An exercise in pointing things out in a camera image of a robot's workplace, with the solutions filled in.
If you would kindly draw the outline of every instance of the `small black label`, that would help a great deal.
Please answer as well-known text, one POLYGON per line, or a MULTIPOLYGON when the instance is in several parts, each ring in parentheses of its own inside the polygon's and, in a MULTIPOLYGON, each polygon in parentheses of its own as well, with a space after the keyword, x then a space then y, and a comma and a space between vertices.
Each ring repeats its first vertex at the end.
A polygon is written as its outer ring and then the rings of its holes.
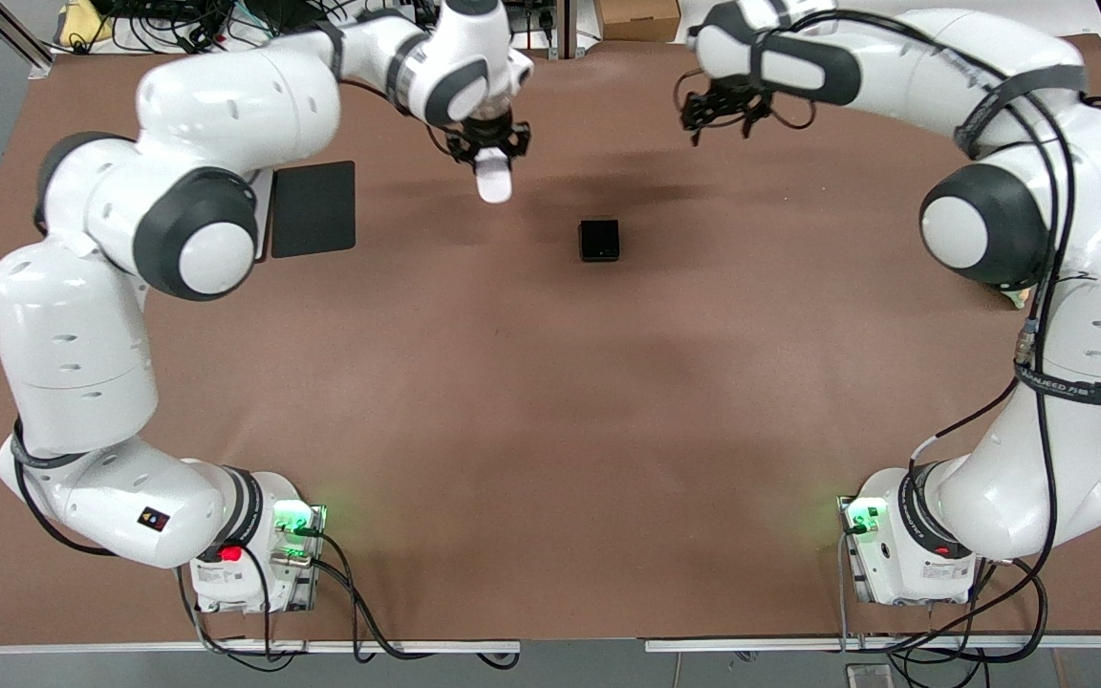
POLYGON ((143 510, 143 513, 139 514, 139 523, 152 528, 152 531, 164 531, 164 527, 167 525, 167 518, 170 518, 170 515, 150 509, 150 506, 143 510))

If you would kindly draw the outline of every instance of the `cardboard box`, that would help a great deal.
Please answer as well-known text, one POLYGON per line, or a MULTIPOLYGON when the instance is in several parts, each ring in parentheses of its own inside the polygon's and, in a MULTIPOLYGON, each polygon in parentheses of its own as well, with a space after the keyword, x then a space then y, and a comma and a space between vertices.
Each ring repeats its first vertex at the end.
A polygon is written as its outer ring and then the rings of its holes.
POLYGON ((595 0, 603 40, 669 43, 677 35, 677 0, 595 0))

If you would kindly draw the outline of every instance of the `white robotic arm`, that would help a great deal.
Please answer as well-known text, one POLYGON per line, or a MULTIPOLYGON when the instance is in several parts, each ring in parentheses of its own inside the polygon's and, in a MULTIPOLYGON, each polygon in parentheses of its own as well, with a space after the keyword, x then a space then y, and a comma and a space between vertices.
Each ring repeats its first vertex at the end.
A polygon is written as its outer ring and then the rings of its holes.
POLYGON ((843 21, 831 9, 830 0, 712 8, 689 33, 712 86, 687 98, 683 123, 697 141, 708 122, 739 114, 749 134, 771 113, 773 92, 786 92, 952 136, 978 161, 927 195, 925 247, 967 279, 1051 288, 1039 317, 1048 320, 1047 348, 1033 362, 1039 321, 1027 321, 1017 386, 973 452, 914 476, 882 470, 847 510, 861 533, 862 598, 964 601, 975 556, 1023 557, 1101 525, 1101 101, 1083 97, 1073 45, 1009 19, 917 10, 893 19, 906 31, 891 31, 890 23, 843 21), (1040 110, 1053 114, 1067 152, 1040 110), (1066 214, 1062 236, 1057 218, 1066 214), (1048 283, 1060 247, 1061 276, 1048 283), (1039 441, 1043 404, 1054 511, 1039 441))
POLYGON ((246 178, 329 143, 342 79, 449 132, 486 199, 506 199, 528 140, 509 105, 533 69, 508 44, 498 0, 447 1, 432 36, 367 13, 156 67, 137 91, 139 140, 87 132, 55 145, 34 218, 45 238, 0 261, 0 358, 19 413, 1 480, 121 557, 189 563, 203 609, 306 604, 314 544, 294 531, 320 513, 292 483, 137 437, 157 403, 145 295, 219 299, 248 277, 258 223, 246 178))

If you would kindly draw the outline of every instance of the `brown table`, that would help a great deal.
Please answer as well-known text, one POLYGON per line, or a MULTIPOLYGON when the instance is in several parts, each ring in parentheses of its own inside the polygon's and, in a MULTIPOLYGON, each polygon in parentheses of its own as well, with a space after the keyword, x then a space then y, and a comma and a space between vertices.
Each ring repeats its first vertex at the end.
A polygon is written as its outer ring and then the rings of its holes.
MULTIPOLYGON (((1101 45, 1082 45, 1101 91, 1101 45)), ((134 84, 161 59, 62 58, 31 84, 0 256, 36 240, 50 145, 134 134, 134 84)), ((807 131, 691 149, 669 90, 694 64, 606 44, 538 65, 502 207, 415 121, 345 90, 309 162, 358 163, 358 248, 268 261, 211 304, 154 296, 143 436, 328 504, 393 637, 835 636, 836 496, 995 395, 1022 314, 918 239, 918 201, 964 164, 951 143, 825 108, 807 131), (618 263, 578 261, 592 215, 620 218, 618 263)), ((0 372, 0 441, 12 418, 0 372)), ((1101 531, 1046 580, 1053 631, 1101 633, 1101 531)), ((925 624, 855 607, 858 631, 925 624)), ((325 585, 279 634, 342 640, 342 612, 325 585)), ((1032 616, 1007 604, 981 627, 1032 616)), ((0 644, 190 640, 170 571, 66 552, 0 483, 0 644)))

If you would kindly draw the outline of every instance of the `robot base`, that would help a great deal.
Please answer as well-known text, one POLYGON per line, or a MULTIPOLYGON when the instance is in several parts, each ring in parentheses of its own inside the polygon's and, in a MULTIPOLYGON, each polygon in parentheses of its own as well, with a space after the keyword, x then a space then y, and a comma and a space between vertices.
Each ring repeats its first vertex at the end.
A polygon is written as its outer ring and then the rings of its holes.
POLYGON ((265 576, 258 580, 258 567, 249 553, 236 561, 189 561, 189 578, 198 597, 198 609, 206 612, 263 612, 263 591, 272 612, 306 611, 314 607, 317 569, 310 559, 320 556, 319 537, 294 535, 293 527, 321 532, 325 509, 301 500, 287 479, 275 473, 254 473, 262 488, 262 515, 258 534, 248 545, 265 576))
POLYGON ((907 473, 901 467, 880 470, 859 496, 840 498, 844 527, 869 527, 865 534, 852 535, 848 548, 857 597, 877 604, 962 604, 974 579, 974 554, 947 559, 912 539, 898 504, 900 483, 907 473))

